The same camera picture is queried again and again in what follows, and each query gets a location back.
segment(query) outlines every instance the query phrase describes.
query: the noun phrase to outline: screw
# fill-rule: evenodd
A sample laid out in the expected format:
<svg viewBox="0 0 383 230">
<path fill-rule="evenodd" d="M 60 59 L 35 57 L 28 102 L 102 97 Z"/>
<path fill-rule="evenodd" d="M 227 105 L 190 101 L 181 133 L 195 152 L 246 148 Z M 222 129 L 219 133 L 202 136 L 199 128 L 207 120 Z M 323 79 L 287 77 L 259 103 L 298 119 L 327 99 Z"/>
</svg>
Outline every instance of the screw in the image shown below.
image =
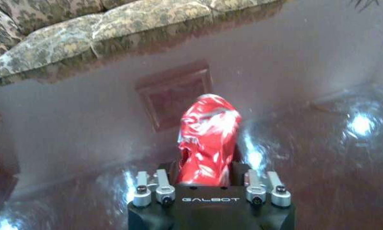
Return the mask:
<svg viewBox="0 0 383 230">
<path fill-rule="evenodd" d="M 283 185 L 278 185 L 275 190 L 278 193 L 282 193 L 282 194 L 287 192 L 286 186 Z"/>
<path fill-rule="evenodd" d="M 138 194 L 145 194 L 147 192 L 147 186 L 146 185 L 139 185 L 137 188 Z"/>
<path fill-rule="evenodd" d="M 254 207 L 259 207 L 262 205 L 262 199 L 257 196 L 253 198 Z"/>
<path fill-rule="evenodd" d="M 162 201 L 163 207 L 169 207 L 173 204 L 173 199 L 170 196 L 166 196 Z"/>
</svg>

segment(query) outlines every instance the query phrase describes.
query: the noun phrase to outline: metal clamp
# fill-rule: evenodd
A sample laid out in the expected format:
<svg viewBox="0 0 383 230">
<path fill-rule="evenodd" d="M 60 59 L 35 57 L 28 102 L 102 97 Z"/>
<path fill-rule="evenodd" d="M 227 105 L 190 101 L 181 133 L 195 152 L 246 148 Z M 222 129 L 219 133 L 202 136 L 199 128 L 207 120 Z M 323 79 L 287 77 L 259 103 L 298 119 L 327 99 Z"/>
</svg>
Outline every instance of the metal clamp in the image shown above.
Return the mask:
<svg viewBox="0 0 383 230">
<path fill-rule="evenodd" d="M 147 172 L 138 172 L 138 187 L 134 198 L 137 207 L 146 207 L 153 202 L 153 193 L 147 188 Z"/>
<path fill-rule="evenodd" d="M 269 172 L 267 174 L 273 186 L 271 202 L 279 207 L 289 207 L 291 205 L 291 193 L 282 184 L 277 172 Z"/>
<path fill-rule="evenodd" d="M 158 182 L 159 186 L 155 190 L 155 198 L 165 207 L 169 207 L 177 198 L 177 194 L 175 188 L 169 183 L 165 169 L 158 169 Z"/>
<path fill-rule="evenodd" d="M 249 202 L 255 207 L 259 207 L 263 204 L 263 202 L 266 202 L 267 192 L 261 185 L 261 180 L 257 171 L 253 169 L 249 170 L 249 183 L 250 186 L 246 188 L 246 197 Z"/>
</svg>

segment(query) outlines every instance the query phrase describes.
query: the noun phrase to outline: red plastic bag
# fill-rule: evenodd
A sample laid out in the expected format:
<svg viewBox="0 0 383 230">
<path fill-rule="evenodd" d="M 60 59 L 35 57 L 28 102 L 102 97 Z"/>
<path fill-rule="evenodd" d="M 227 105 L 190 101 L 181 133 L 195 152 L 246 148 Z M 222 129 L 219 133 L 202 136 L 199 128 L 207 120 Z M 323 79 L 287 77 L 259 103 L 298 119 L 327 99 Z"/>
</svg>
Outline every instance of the red plastic bag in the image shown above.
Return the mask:
<svg viewBox="0 0 383 230">
<path fill-rule="evenodd" d="M 233 105 L 218 95 L 198 98 L 182 117 L 178 183 L 230 185 L 230 164 L 241 123 Z"/>
</svg>

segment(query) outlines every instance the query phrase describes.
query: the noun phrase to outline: floral sofa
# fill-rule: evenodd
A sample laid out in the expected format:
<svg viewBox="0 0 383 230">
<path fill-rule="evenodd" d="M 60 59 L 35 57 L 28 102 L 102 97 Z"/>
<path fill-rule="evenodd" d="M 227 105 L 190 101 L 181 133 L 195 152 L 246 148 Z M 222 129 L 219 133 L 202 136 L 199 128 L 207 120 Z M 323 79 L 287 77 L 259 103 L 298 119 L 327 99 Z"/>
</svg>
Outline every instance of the floral sofa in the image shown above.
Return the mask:
<svg viewBox="0 0 383 230">
<path fill-rule="evenodd" d="M 31 78 L 62 79 L 114 54 L 261 20 L 283 2 L 0 0 L 0 86 Z"/>
</svg>

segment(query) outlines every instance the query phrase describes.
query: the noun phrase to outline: reflective table surface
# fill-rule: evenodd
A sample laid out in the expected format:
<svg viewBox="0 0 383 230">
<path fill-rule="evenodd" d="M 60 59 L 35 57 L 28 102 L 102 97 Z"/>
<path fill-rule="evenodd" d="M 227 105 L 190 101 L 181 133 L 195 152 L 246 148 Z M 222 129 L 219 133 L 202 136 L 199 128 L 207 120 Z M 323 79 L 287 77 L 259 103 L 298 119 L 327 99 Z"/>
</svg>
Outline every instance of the reflective table surface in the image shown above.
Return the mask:
<svg viewBox="0 0 383 230">
<path fill-rule="evenodd" d="M 0 167 L 18 182 L 0 230 L 127 229 L 135 175 L 181 157 L 179 119 L 209 92 L 242 115 L 243 161 L 290 189 L 297 229 L 383 230 L 378 3 L 286 1 L 159 53 L 2 87 Z"/>
</svg>

